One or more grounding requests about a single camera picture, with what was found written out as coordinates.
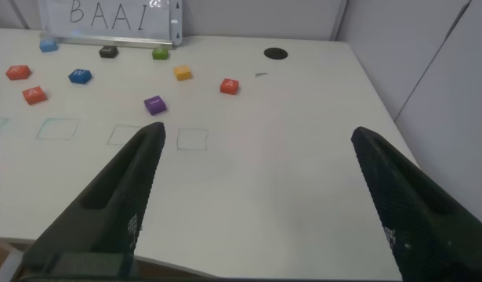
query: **green cube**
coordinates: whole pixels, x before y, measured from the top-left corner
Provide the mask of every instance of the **green cube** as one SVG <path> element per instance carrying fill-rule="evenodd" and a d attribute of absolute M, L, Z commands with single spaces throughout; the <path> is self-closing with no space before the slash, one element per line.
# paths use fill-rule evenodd
<path fill-rule="evenodd" d="M 168 50 L 164 48 L 156 48 L 152 51 L 154 60 L 167 60 L 169 57 Z"/>

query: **orange cube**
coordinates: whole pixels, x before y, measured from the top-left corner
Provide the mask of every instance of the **orange cube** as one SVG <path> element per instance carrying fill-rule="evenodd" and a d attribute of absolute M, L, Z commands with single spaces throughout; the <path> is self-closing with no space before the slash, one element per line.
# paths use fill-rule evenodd
<path fill-rule="evenodd" d="M 178 81 L 192 78 L 192 71 L 188 66 L 175 67 L 173 71 Z"/>
<path fill-rule="evenodd" d="M 234 79 L 223 79 L 221 86 L 219 87 L 219 91 L 225 94 L 235 95 L 237 90 L 239 89 L 239 81 L 235 81 Z"/>
<path fill-rule="evenodd" d="M 31 71 L 28 66 L 11 66 L 5 73 L 10 80 L 27 79 L 30 74 Z"/>
<path fill-rule="evenodd" d="M 28 105 L 47 100 L 47 96 L 40 86 L 23 91 L 24 99 L 28 102 Z"/>

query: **toy block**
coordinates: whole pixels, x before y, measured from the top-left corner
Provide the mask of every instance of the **toy block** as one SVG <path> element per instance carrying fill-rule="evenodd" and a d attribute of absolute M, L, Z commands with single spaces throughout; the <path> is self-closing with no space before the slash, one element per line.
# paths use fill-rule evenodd
<path fill-rule="evenodd" d="M 219 87 L 219 91 L 225 94 L 235 95 L 237 90 L 239 89 L 239 81 L 234 79 L 223 79 L 221 86 Z"/>
<path fill-rule="evenodd" d="M 91 80 L 92 75 L 89 70 L 77 69 L 68 75 L 68 78 L 70 78 L 71 83 L 86 84 Z"/>
<path fill-rule="evenodd" d="M 11 66 L 5 73 L 10 80 L 27 79 L 30 74 L 28 66 Z"/>
<path fill-rule="evenodd" d="M 58 49 L 58 45 L 54 40 L 41 40 L 39 47 L 43 52 L 52 52 Z"/>
<path fill-rule="evenodd" d="M 117 46 L 103 46 L 102 49 L 100 49 L 100 56 L 102 58 L 115 58 L 116 55 L 118 54 Z"/>
<path fill-rule="evenodd" d="M 23 91 L 23 97 L 28 102 L 28 105 L 47 100 L 47 96 L 40 86 Z"/>
<path fill-rule="evenodd" d="M 175 67 L 174 73 L 178 81 L 192 78 L 192 72 L 188 66 Z"/>
<path fill-rule="evenodd" d="M 160 114 L 163 111 L 167 110 L 167 107 L 164 101 L 161 99 L 160 96 L 155 96 L 150 99 L 146 99 L 145 107 L 150 112 L 151 115 Z"/>
<path fill-rule="evenodd" d="M 164 48 L 156 48 L 152 51 L 152 58 L 154 58 L 154 60 L 167 60 L 169 58 L 168 50 Z"/>

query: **red cube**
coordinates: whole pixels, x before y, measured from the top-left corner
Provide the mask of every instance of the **red cube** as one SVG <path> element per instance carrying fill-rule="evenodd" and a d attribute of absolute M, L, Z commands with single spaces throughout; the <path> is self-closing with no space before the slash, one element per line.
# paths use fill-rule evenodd
<path fill-rule="evenodd" d="M 47 100 L 47 96 L 40 86 L 23 91 L 24 99 L 28 102 L 28 105 Z"/>
<path fill-rule="evenodd" d="M 10 80 L 27 79 L 30 74 L 31 71 L 28 66 L 11 66 L 5 73 Z"/>
<path fill-rule="evenodd" d="M 239 81 L 234 79 L 223 79 L 221 86 L 219 87 L 219 91 L 225 94 L 235 95 L 237 90 L 239 89 Z"/>

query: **white wall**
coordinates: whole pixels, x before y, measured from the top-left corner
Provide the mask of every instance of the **white wall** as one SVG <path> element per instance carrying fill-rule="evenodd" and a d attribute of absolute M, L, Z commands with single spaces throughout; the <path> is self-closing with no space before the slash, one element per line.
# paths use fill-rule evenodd
<path fill-rule="evenodd" d="M 350 44 L 392 118 L 467 0 L 350 0 L 339 40 Z"/>
<path fill-rule="evenodd" d="M 473 0 L 401 112 L 423 168 L 482 221 L 482 0 Z"/>
<path fill-rule="evenodd" d="M 24 28 L 9 0 L 0 0 L 0 27 Z"/>
<path fill-rule="evenodd" d="M 345 1 L 183 0 L 183 34 L 328 40 Z M 37 0 L 16 4 L 30 28 L 40 29 Z"/>

